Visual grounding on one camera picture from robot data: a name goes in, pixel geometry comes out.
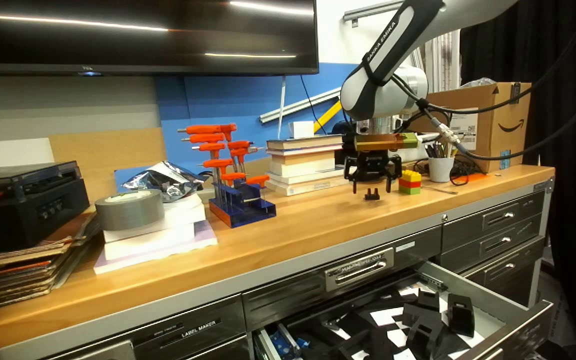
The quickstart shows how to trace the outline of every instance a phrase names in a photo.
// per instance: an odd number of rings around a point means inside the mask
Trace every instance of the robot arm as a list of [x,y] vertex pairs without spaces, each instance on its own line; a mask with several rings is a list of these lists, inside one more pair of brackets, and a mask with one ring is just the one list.
[[353,120],[401,114],[410,97],[392,81],[392,73],[414,47],[435,35],[488,21],[515,1],[407,0],[366,52],[363,64],[344,79],[340,94],[342,108]]

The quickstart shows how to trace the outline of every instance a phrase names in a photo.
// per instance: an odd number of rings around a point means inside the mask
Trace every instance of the open drawer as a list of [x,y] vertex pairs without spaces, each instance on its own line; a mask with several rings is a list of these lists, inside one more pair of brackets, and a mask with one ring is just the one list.
[[525,307],[433,262],[252,334],[257,357],[533,357],[553,304]]

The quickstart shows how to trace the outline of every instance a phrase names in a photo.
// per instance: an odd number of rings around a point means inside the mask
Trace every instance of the cardboard box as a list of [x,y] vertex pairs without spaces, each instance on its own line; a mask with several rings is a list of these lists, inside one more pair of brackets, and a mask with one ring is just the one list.
[[[429,102],[444,108],[488,108],[531,88],[531,81],[496,81],[472,88],[429,94]],[[463,143],[479,156],[505,156],[525,150],[531,112],[531,94],[509,106],[482,114],[454,114],[451,128],[464,134]],[[416,120],[410,130],[437,131],[429,118]],[[507,160],[479,160],[485,172],[522,163],[522,156]]]

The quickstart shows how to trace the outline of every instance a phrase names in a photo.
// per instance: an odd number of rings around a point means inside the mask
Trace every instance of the cup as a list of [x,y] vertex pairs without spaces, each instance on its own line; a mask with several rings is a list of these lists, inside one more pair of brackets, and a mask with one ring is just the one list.
[[451,182],[454,158],[431,158],[431,179],[433,182]]

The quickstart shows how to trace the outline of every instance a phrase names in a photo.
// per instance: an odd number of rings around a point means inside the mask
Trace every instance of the wooden countertop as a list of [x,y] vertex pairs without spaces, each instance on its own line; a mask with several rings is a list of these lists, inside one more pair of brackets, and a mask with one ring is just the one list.
[[0,348],[551,177],[553,168],[515,165],[467,185],[425,182],[416,196],[380,185],[379,202],[365,202],[368,184],[359,184],[356,193],[351,184],[294,197],[265,193],[277,203],[277,217],[227,227],[210,216],[219,246],[103,275],[90,257],[53,293],[0,307]]

